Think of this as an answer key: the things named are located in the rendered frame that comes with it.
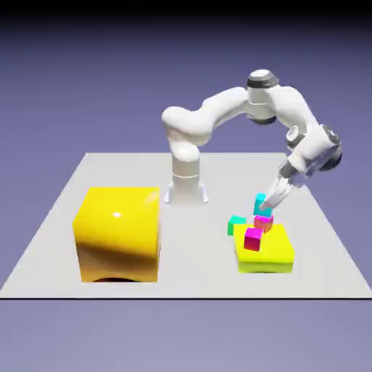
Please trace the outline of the small green cube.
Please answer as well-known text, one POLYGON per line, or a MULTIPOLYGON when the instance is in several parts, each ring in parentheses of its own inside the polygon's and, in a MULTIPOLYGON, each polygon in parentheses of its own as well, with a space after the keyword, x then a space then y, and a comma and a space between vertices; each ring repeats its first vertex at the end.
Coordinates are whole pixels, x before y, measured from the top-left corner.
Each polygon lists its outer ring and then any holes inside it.
POLYGON ((246 223, 246 218, 237 216, 237 215, 232 215, 228 221, 227 224, 227 234, 229 236, 234 235, 234 230, 236 225, 244 225, 246 223))

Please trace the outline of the small cyan cube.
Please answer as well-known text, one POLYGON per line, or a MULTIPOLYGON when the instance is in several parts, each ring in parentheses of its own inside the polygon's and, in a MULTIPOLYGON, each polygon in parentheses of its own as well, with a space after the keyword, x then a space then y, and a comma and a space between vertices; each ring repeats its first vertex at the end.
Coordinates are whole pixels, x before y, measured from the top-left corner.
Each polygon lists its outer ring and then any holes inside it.
POLYGON ((265 210, 261 210, 260 206, 264 203, 266 198, 265 193, 257 193, 254 201, 254 216, 262 216, 270 218, 272 216, 272 209, 266 208, 265 210))

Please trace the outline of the large yellow box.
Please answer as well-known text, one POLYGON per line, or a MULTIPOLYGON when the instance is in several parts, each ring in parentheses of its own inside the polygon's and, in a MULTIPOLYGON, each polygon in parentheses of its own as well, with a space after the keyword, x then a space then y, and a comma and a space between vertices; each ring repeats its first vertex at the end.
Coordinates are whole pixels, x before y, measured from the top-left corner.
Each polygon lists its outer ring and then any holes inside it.
POLYGON ((160 258, 157 187, 91 187, 73 220, 81 281, 154 283, 160 258))

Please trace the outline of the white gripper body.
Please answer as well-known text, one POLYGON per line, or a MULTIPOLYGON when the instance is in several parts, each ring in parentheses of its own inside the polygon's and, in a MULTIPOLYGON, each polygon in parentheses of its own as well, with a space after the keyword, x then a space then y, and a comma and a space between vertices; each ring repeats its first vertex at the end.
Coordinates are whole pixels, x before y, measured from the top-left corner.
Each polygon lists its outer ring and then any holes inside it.
POLYGON ((277 174, 266 193, 266 198, 260 209, 275 209, 278 207, 291 191, 292 181, 293 177, 284 177, 282 174, 277 174))

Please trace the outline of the flat lime yellow box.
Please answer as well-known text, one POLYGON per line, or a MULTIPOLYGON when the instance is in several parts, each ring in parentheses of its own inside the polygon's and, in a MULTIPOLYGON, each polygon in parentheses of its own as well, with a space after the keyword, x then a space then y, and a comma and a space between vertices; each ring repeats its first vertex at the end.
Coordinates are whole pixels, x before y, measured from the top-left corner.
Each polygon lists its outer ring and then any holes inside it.
POLYGON ((258 251, 244 247, 247 229, 252 225, 234 226, 235 256, 239 273, 291 273, 294 264, 294 248, 284 225, 274 224, 261 239, 258 251))

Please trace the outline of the small magenta cube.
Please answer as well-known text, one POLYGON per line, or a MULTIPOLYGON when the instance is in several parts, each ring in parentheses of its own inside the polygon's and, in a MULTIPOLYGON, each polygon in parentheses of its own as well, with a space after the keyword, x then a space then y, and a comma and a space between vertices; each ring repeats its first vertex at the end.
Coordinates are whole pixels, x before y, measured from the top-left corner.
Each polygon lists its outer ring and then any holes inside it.
POLYGON ((261 246, 262 235, 263 235, 262 228, 248 227, 244 235, 243 242, 244 249, 250 251, 259 251, 261 246))

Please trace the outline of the small pink cube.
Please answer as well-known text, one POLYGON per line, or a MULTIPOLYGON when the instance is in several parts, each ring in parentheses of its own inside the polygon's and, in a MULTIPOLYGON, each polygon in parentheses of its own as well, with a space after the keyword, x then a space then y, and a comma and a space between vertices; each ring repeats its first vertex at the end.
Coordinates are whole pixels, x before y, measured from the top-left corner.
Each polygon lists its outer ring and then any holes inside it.
POLYGON ((261 229, 263 233, 267 233, 272 229, 274 217, 266 217, 261 215, 254 216, 254 227, 261 229))

